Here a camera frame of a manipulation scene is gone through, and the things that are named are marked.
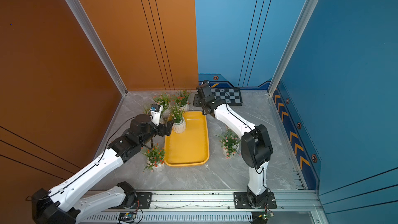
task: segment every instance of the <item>white robotic arm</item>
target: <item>white robotic arm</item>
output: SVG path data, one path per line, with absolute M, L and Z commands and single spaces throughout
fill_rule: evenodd
M 242 158 L 249 168 L 248 201 L 254 208 L 262 207 L 269 190 L 266 184 L 268 161 L 273 153 L 268 131 L 256 126 L 234 112 L 222 99 L 216 99 L 207 81 L 196 88 L 194 106 L 202 107 L 203 114 L 211 114 L 224 122 L 241 139 Z
M 234 112 L 211 93 L 208 83 L 197 87 L 194 105 L 202 107 L 203 114 L 211 114 L 224 122 L 240 138 L 242 158 L 249 168 L 247 199 L 253 208 L 264 207 L 269 190 L 266 189 L 266 169 L 273 153 L 268 131 L 256 126 Z M 162 106 L 152 104 L 151 114 L 134 117 L 122 136 L 116 138 L 94 161 L 71 178 L 50 191 L 38 190 L 32 196 L 32 217 L 37 224 L 75 224 L 97 212 L 119 205 L 134 206 L 137 195 L 127 182 L 91 197 L 81 198 L 90 188 L 117 167 L 137 154 L 154 136 L 169 136 L 173 121 L 160 124 Z
M 137 154 L 154 136 L 169 136 L 173 121 L 160 124 L 163 106 L 152 104 L 150 115 L 134 117 L 122 136 L 75 175 L 49 191 L 38 190 L 32 196 L 32 217 L 38 224 L 75 224 L 110 207 L 134 205 L 136 194 L 127 182 L 118 183 L 100 194 L 81 197 L 97 182 Z

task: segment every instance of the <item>black stripe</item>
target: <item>black stripe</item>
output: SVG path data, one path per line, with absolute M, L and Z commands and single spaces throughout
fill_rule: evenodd
M 265 24 L 266 24 L 266 20 L 267 20 L 267 16 L 268 16 L 268 11 L 269 11 L 269 6 L 271 5 L 271 1 L 272 1 L 272 0 L 270 0 L 270 1 L 269 1 L 269 4 L 268 4 L 268 10 L 267 10 L 266 18 L 265 18 L 265 20 L 264 20 L 263 29 L 261 30 L 260 39 L 258 40 L 257 49 L 256 49 L 256 54 L 254 55 L 253 64 L 251 65 L 250 75 L 249 75 L 248 83 L 246 84 L 246 87 L 249 85 L 249 80 L 250 80 L 250 76 L 251 76 L 251 71 L 253 70 L 254 61 L 256 60 L 256 55 L 257 55 L 257 51 L 258 51 L 258 46 L 260 45 L 261 36 L 263 35 L 263 30 L 264 30 L 264 26 L 265 26 Z
M 6 130 L 7 132 L 10 132 L 10 133 L 14 134 L 15 136 L 17 136 L 17 137 L 20 137 L 20 138 L 22 138 L 23 140 L 25 140 L 25 141 L 27 141 L 27 142 L 31 143 L 32 145 L 34 145 L 34 146 L 36 146 L 36 147 L 39 147 L 40 149 L 42 149 L 42 150 L 45 150 L 46 152 L 48 152 L 48 153 L 50 153 L 50 154 L 52 154 L 52 155 L 54 155 L 54 156 L 56 156 L 56 157 L 58 157 L 58 158 L 60 158 L 60 159 L 64 160 L 65 162 L 68 162 L 68 163 L 72 164 L 73 166 L 76 166 L 76 167 L 77 167 L 77 168 L 79 168 L 79 169 L 81 169 L 79 166 L 77 166 L 77 165 L 75 165 L 75 164 L 73 164 L 73 163 L 71 163 L 71 162 L 69 162 L 69 161 L 67 161 L 67 160 L 63 159 L 63 158 L 62 158 L 62 157 L 60 157 L 60 156 L 57 156 L 57 155 L 55 155 L 54 153 L 52 153 L 52 152 L 50 152 L 50 151 L 48 151 L 48 150 L 44 149 L 43 147 L 40 147 L 40 146 L 38 146 L 37 144 L 35 144 L 35 143 L 33 143 L 33 142 L 30 142 L 30 141 L 29 141 L 29 140 L 27 140 L 26 138 L 23 138 L 23 137 L 21 137 L 20 135 L 18 135 L 18 134 L 16 134 L 16 133 L 14 133 L 14 132 L 12 132 L 12 131 L 10 131 L 10 130 L 8 130 L 8 129 L 6 129 L 6 128 L 2 127 L 2 126 L 0 126 L 0 127 L 1 127 L 1 128 L 3 128 L 4 130 Z
M 365 181 L 365 180 L 370 179 L 370 178 L 372 178 L 372 177 L 377 177 L 377 176 L 382 175 L 382 174 L 384 174 L 384 173 L 391 172 L 391 171 L 393 171 L 393 170 L 395 170 L 395 169 L 398 169 L 398 167 L 393 168 L 393 169 L 389 169 L 388 171 L 381 172 L 381 173 L 379 173 L 379 174 L 377 174 L 377 175 L 373 175 L 373 176 L 371 176 L 371 177 L 367 177 L 367 178 L 365 178 L 365 179 L 356 181 L 356 182 L 354 182 L 354 183 L 347 184 L 346 186 L 343 186 L 343 187 L 340 187 L 340 188 L 337 188 L 337 189 L 328 191 L 328 192 L 326 192 L 326 193 L 322 193 L 322 194 L 320 194 L 319 196 L 324 195 L 324 194 L 328 194 L 328 193 L 333 192 L 333 191 L 335 191 L 335 190 L 342 189 L 342 188 L 344 188 L 344 187 L 347 187 L 347 186 L 350 186 L 350 185 L 353 185 L 353 184 L 356 184 L 356 183 L 359 183 L 359 182 L 362 182 L 362 181 Z
M 263 0 L 263 5 L 261 6 L 260 17 L 258 18 L 257 27 L 256 27 L 256 33 L 254 34 L 253 43 L 252 43 L 252 45 L 251 45 L 251 51 L 250 51 L 250 55 L 249 55 L 249 61 L 248 61 L 248 65 L 247 65 L 247 67 L 246 67 L 245 77 L 243 78 L 243 84 L 242 84 L 242 86 L 245 85 L 246 74 L 247 74 L 247 72 L 248 72 L 248 68 L 249 68 L 249 64 L 250 64 L 250 57 L 251 57 L 251 53 L 253 52 L 254 42 L 256 41 L 256 35 L 257 35 L 257 30 L 258 30 L 258 24 L 260 23 L 261 13 L 263 12 L 263 7 L 264 7 L 264 2 L 265 2 L 265 1 L 266 1 L 266 0 Z
M 363 207 L 350 208 L 350 209 L 345 209 L 345 210 L 340 210 L 340 211 L 335 211 L 335 212 L 330 212 L 330 213 L 325 213 L 325 214 L 334 214 L 334 213 L 344 212 L 344 211 L 348 211 L 348 210 L 354 210 L 354 209 L 359 209 L 359 208 L 373 207 L 373 206 L 378 206 L 378 205 L 383 205 L 383 204 L 388 204 L 388 203 L 393 203 L 393 202 L 398 202 L 398 200 L 391 201 L 391 202 L 377 203 L 377 204 L 367 205 L 367 206 L 363 206 Z
M 240 84 L 240 78 L 241 78 L 241 76 L 242 76 L 242 72 L 243 72 L 243 64 L 245 63 L 246 51 L 248 50 L 248 44 L 249 44 L 249 38 L 250 38 L 250 33 L 251 33 L 251 27 L 252 27 L 252 25 L 253 25 L 254 13 L 256 12 L 257 1 L 258 1 L 258 0 L 256 0 L 256 4 L 254 5 L 253 17 L 251 18 L 251 24 L 250 24 L 249 36 L 248 36 L 248 41 L 247 41 L 247 43 L 246 43 L 245 54 L 243 55 L 243 62 L 242 62 L 242 68 L 240 69 L 240 76 L 239 76 L 239 81 L 238 81 L 238 87 L 239 87 L 239 84 Z
M 163 74 L 162 74 L 162 69 L 160 68 L 160 63 L 159 63 L 158 54 L 156 53 L 155 43 L 153 42 L 152 33 L 150 32 L 149 23 L 148 23 L 148 18 L 147 18 L 147 14 L 145 13 L 144 3 L 142 2 L 142 0 L 141 0 L 141 4 L 142 4 L 142 9 L 144 10 L 145 19 L 147 20 L 148 30 L 149 30 L 150 38 L 151 38 L 151 40 L 152 40 L 153 49 L 155 50 L 156 59 L 158 60 L 160 75 L 162 76 L 162 80 L 163 80 L 163 86 L 164 86 L 164 89 L 166 90 L 166 84 L 164 83 Z
M 160 54 L 162 55 L 163 66 L 164 66 L 164 72 L 166 73 L 167 83 L 169 84 L 169 89 L 171 90 L 170 82 L 169 82 L 169 77 L 168 77 L 168 75 L 167 75 L 167 70 L 166 70 L 166 64 L 164 63 L 162 47 L 160 46 L 160 41 L 159 41 L 159 36 L 158 36 L 158 30 L 156 29 L 155 18 L 153 18 L 152 7 L 150 6 L 150 1 L 149 1 L 149 0 L 148 0 L 148 3 L 149 3 L 150 13 L 151 13 L 151 15 L 152 15 L 153 26 L 155 27 L 156 37 L 158 38 Z
M 366 194 L 369 194 L 369 193 L 373 193 L 373 192 L 380 191 L 380 190 L 383 190 L 383 189 L 389 189 L 389 188 L 396 187 L 396 186 L 398 186 L 398 184 L 396 184 L 396 185 L 391 185 L 391 186 L 388 186 L 388 187 L 385 187 L 385 188 L 381 188 L 381 189 L 376 189 L 376 190 L 369 191 L 369 192 L 366 192 L 366 193 L 362 193 L 362 194 L 359 194 L 359 195 L 354 195 L 354 196 L 352 196 L 352 197 L 346 197 L 346 198 L 343 198 L 343 199 L 340 199 L 340 200 L 336 200 L 336 201 L 332 201 L 332 202 L 328 202 L 328 203 L 325 203 L 325 204 L 322 204 L 322 205 L 326 205 L 326 204 L 329 204 L 329 203 L 333 203 L 333 202 L 338 202 L 338 201 L 346 200 L 346 199 L 353 198 L 353 197 L 358 197 L 358 196 L 360 196 L 360 195 L 366 195 Z
M 164 42 L 164 48 L 166 49 L 166 57 L 167 57 L 167 62 L 169 63 L 169 69 L 170 69 L 170 75 L 171 75 L 171 78 L 172 78 L 173 88 L 174 88 L 174 90 L 175 90 L 175 89 L 176 89 L 176 87 L 174 86 L 174 80 L 173 80 L 172 68 L 171 68 L 171 66 L 170 66 L 169 55 L 167 54 L 166 41 L 164 40 L 164 34 L 163 34 L 163 28 L 162 28 L 162 22 L 160 21 L 160 15 L 159 15 L 158 3 L 156 2 L 156 0 L 155 0 L 155 4 L 156 4 L 156 10 L 158 11 L 158 17 L 159 17 L 159 23 L 160 23 L 160 30 L 162 31 L 163 42 Z
M 16 146 L 13 146 L 12 144 L 9 144 L 9 143 L 7 143 L 7 142 L 5 142 L 5 141 L 2 141 L 1 139 L 0 139 L 0 142 L 3 142 L 3 143 L 5 143 L 5 144 L 7 144 L 7 145 L 9 145 L 9 146 L 11 146 L 11 147 L 14 147 L 14 148 L 16 148 L 16 149 L 18 149 L 18 150 L 20 150 L 20 151 L 23 151 L 23 152 L 25 152 L 25 153 L 28 153 L 29 155 L 32 155 L 33 157 L 36 157 L 36 158 L 38 158 L 38 159 L 40 159 L 40 160 L 43 160 L 44 162 L 48 162 L 47 160 L 44 160 L 44 159 L 41 158 L 41 157 L 35 156 L 35 155 L 33 155 L 32 153 L 29 153 L 29 152 L 27 152 L 27 151 L 24 151 L 23 149 L 20 149 L 20 148 L 18 148 L 18 147 L 16 147 Z M 70 171 L 68 171 L 67 169 L 64 169 L 64 168 L 62 168 L 62 167 L 59 167 L 59 166 L 56 165 L 56 164 L 53 164 L 52 162 L 48 162 L 48 163 L 50 163 L 50 164 L 52 164 L 53 166 L 56 166 L 56 167 L 58 167 L 58 168 L 60 168 L 60 169 L 63 169 L 64 171 L 70 172 Z
M 17 160 L 14 160 L 14 159 L 12 159 L 12 158 L 6 157 L 6 156 L 4 156 L 4 155 L 2 155 L 2 154 L 0 154 L 0 156 L 1 156 L 1 157 L 8 158 L 9 160 L 12 160 L 12 161 L 14 161 L 14 162 L 17 162 L 17 163 L 20 163 L 20 164 L 26 165 L 27 167 L 31 167 L 31 168 L 33 168 L 33 169 L 37 169 L 38 171 L 41 171 L 41 172 L 47 173 L 47 174 L 49 174 L 49 175 L 52 175 L 52 176 L 58 177 L 58 176 L 56 176 L 56 175 L 53 175 L 53 174 L 51 174 L 51 173 L 45 172 L 45 171 L 43 171 L 43 170 L 41 170 L 41 169 L 38 169 L 38 168 L 32 167 L 32 166 L 30 166 L 30 165 L 27 165 L 26 163 L 19 162 L 19 161 L 17 161 Z

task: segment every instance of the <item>white ceramic vase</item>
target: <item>white ceramic vase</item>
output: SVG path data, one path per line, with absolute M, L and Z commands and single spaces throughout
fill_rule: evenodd
M 179 109 L 184 111 L 184 112 L 187 112 L 187 111 L 189 111 L 189 105 L 186 104 L 185 106 L 179 107 Z
M 182 122 L 173 124 L 173 131 L 175 133 L 182 133 L 185 131 L 186 127 L 187 127 L 187 124 L 185 122 L 185 119 L 182 118 Z
M 236 144 L 234 146 L 232 146 L 232 148 L 234 148 L 236 150 L 236 154 L 238 153 L 238 149 L 239 149 L 239 144 Z M 222 153 L 224 154 L 225 157 L 227 157 L 226 155 L 226 149 L 222 149 Z
M 161 172 L 163 169 L 164 169 L 164 163 L 163 164 L 161 164 L 161 165 L 158 165 L 157 167 L 154 167 L 154 169 L 155 169 L 155 171 L 156 172 Z

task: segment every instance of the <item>orange wall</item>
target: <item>orange wall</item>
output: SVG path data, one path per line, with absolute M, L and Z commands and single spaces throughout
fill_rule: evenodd
M 195 0 L 80 2 L 128 90 L 196 88 Z
M 0 126 L 77 165 L 0 128 L 0 222 L 33 223 L 25 197 L 92 160 L 121 95 L 65 0 L 0 12 Z

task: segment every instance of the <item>black and white checkered mat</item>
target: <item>black and white checkered mat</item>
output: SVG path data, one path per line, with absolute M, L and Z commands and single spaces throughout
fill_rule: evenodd
M 216 99 L 222 98 L 230 106 L 242 106 L 242 95 L 240 89 L 235 88 L 211 88 Z

